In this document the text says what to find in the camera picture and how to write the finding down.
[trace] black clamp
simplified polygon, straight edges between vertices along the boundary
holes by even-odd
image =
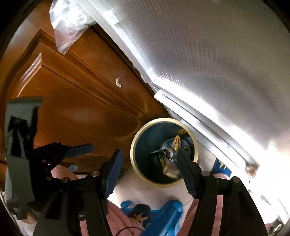
[[[223,195],[219,236],[268,235],[255,203],[238,177],[225,180],[202,171],[183,149],[178,151],[177,162],[188,193],[199,199],[188,235],[211,236],[218,195]]]
[[[93,145],[69,147],[55,142],[33,149],[37,109],[42,101],[41,97],[21,97],[7,106],[5,156],[9,210],[17,219],[26,219],[28,212],[37,219],[34,236],[81,235],[82,220],[86,220],[91,236],[111,236],[106,219],[107,198],[122,168],[122,151],[117,149],[99,171],[83,179],[53,178],[50,172],[60,161],[90,153]]]

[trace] metal screw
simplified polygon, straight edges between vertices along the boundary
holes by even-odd
[[[100,174],[100,172],[98,172],[98,171],[93,171],[91,173],[92,177],[97,177],[97,176],[99,176],[99,174]]]
[[[69,181],[69,178],[68,178],[68,177],[63,177],[63,178],[61,179],[61,182],[62,182],[63,184],[67,183],[68,181]]]
[[[201,174],[202,174],[204,177],[209,176],[209,172],[206,171],[206,170],[202,171]]]
[[[233,181],[236,182],[236,183],[239,183],[240,179],[237,176],[235,176],[235,177],[233,177]]]

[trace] wooden cabinet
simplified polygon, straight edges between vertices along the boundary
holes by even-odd
[[[33,10],[0,63],[0,153],[7,102],[43,96],[36,146],[56,141],[71,146],[92,143],[90,155],[63,163],[77,164],[80,172],[98,169],[119,148],[128,167],[136,132],[148,121],[166,117],[165,109],[98,26],[88,29],[66,55],[59,53],[48,15],[50,4],[43,1]]]

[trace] pink fabric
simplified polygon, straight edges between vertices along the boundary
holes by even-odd
[[[61,165],[57,165],[51,174],[54,178],[62,179],[63,177],[69,177],[70,180],[76,180],[78,177],[67,168]],[[144,230],[144,227],[135,219],[128,218],[116,205],[108,200],[108,211],[107,220],[113,235],[116,235],[119,230],[134,226]],[[85,221],[80,222],[82,236],[88,236],[88,228]],[[139,229],[126,229],[122,231],[119,236],[139,236],[142,231]]]
[[[230,179],[227,175],[225,174],[214,174],[215,177],[217,178],[222,178],[222,179]],[[180,229],[180,231],[178,232],[177,236],[184,236],[184,235],[188,235],[188,232],[190,230],[192,221],[194,219],[195,213],[196,213],[196,209],[197,209],[197,205],[198,205],[198,199],[194,199],[184,220],[184,223]],[[222,203],[223,203],[223,196],[218,196],[217,197],[217,207],[216,207],[216,211],[215,211],[215,221],[213,224],[213,231],[211,233],[211,236],[218,236],[219,232],[220,232],[220,223],[221,223],[221,219],[222,219]]]

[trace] plastic bag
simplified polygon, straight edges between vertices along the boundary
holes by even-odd
[[[53,0],[50,21],[58,51],[66,54],[70,46],[96,22],[73,0]]]

